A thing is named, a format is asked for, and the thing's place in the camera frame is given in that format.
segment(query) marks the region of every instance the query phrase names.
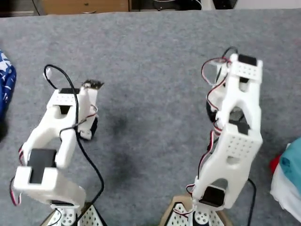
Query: black cable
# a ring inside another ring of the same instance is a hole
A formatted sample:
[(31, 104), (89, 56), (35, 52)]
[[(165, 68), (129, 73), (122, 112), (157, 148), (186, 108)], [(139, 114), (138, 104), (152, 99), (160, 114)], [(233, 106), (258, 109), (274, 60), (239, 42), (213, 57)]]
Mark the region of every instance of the black cable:
[(59, 211), (57, 208), (56, 208), (55, 210), (58, 211), (58, 212), (61, 214), (61, 216), (60, 216), (60, 218), (59, 218), (55, 223), (50, 224), (50, 225), (48, 225), (48, 226), (56, 225), (56, 224), (60, 221), (60, 219), (62, 218), (62, 213), (61, 213), (61, 211)]
[(238, 49), (235, 46), (230, 46), (225, 50), (225, 52), (222, 55), (222, 58), (224, 58), (230, 50), (233, 50), (236, 54), (238, 54)]
[[(50, 65), (50, 64), (46, 65), (46, 66), (44, 67), (44, 74), (45, 74), (45, 75), (46, 75), (46, 70), (47, 70), (48, 67), (55, 68), (55, 69), (57, 69), (59, 72), (61, 72), (61, 73), (65, 76), (65, 78), (67, 79), (67, 81), (68, 81), (68, 83), (69, 83), (69, 85), (70, 85), (70, 87), (71, 87), (71, 89), (72, 89), (72, 92), (73, 92), (73, 95), (74, 95), (74, 100), (75, 100), (75, 107), (76, 107), (76, 112), (75, 112), (75, 125), (74, 125), (73, 127), (68, 128), (68, 129), (74, 129), (74, 130), (75, 130), (76, 140), (77, 140), (77, 143), (78, 143), (78, 145), (79, 145), (79, 148), (80, 148), (81, 152), (83, 153), (83, 155), (85, 156), (85, 158), (87, 159), (87, 161), (90, 163), (90, 165), (91, 165), (91, 166), (93, 167), (93, 169), (95, 170), (95, 172), (96, 172), (96, 174), (98, 175), (99, 180), (100, 180), (100, 182), (101, 182), (101, 188), (100, 188), (99, 192), (96, 194), (96, 196), (93, 198), (93, 200), (92, 200), (92, 201), (89, 203), (89, 205), (87, 206), (87, 208), (86, 208), (86, 211), (87, 211), (87, 210), (88, 210), (88, 209), (96, 202), (96, 200), (99, 198), (99, 196), (100, 196), (101, 193), (103, 192), (103, 190), (104, 190), (104, 180), (103, 180), (103, 177), (102, 177), (101, 173), (99, 172), (98, 168), (95, 166), (95, 164), (93, 163), (93, 161), (89, 158), (89, 156), (88, 156), (88, 154), (86, 153), (86, 151), (85, 151), (83, 145), (82, 145), (81, 142), (80, 142), (80, 136), (79, 136), (79, 133), (78, 133), (78, 125), (79, 125), (79, 101), (78, 101), (78, 98), (77, 98), (77, 94), (76, 94), (76, 91), (75, 91), (75, 87), (74, 87), (72, 81), (70, 80), (69, 76), (67, 75), (67, 73), (66, 73), (63, 69), (61, 69), (61, 68), (59, 68), (59, 67), (57, 67), (57, 66), (55, 66), (55, 65)], [(53, 83), (52, 83), (48, 78), (47, 78), (47, 81), (49, 82), (49, 84), (50, 84), (52, 87), (54, 87), (54, 88), (56, 89), (55, 85), (53, 85)], [(78, 221), (82, 218), (82, 216), (86, 213), (86, 211), (85, 211), (85, 212), (82, 212), (82, 213), (80, 214), (80, 216), (75, 220), (75, 222), (73, 223), (72, 226), (77, 226)]]
[(52, 86), (52, 88), (57, 89), (57, 87), (52, 83), (52, 81), (50, 81), (50, 79), (47, 77), (47, 65), (44, 67), (44, 76), (45, 79), (47, 80), (47, 82)]
[(37, 8), (37, 6), (36, 6), (36, 3), (34, 3), (34, 0), (32, 0), (32, 4), (33, 4), (35, 10), (37, 11), (38, 15), (40, 16), (41, 14), (40, 14), (40, 12), (38, 11), (38, 8)]
[(247, 224), (247, 226), (250, 226), (251, 225), (251, 221), (252, 221), (252, 215), (253, 215), (253, 210), (254, 210), (254, 205), (255, 205), (255, 199), (256, 199), (256, 191), (257, 191), (257, 189), (256, 189), (255, 183), (250, 178), (248, 178), (248, 181), (250, 182), (250, 184), (253, 187), (253, 197), (252, 197), (252, 202), (251, 202), (251, 207), (250, 207), (250, 212), (249, 212), (249, 217), (248, 217), (248, 224)]

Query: wooden furniture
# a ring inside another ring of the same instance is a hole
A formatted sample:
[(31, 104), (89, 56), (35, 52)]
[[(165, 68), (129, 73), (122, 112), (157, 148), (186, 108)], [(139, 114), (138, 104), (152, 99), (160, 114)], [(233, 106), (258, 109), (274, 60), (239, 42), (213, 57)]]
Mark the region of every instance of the wooden furniture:
[(43, 0), (46, 14), (128, 12), (131, 0)]

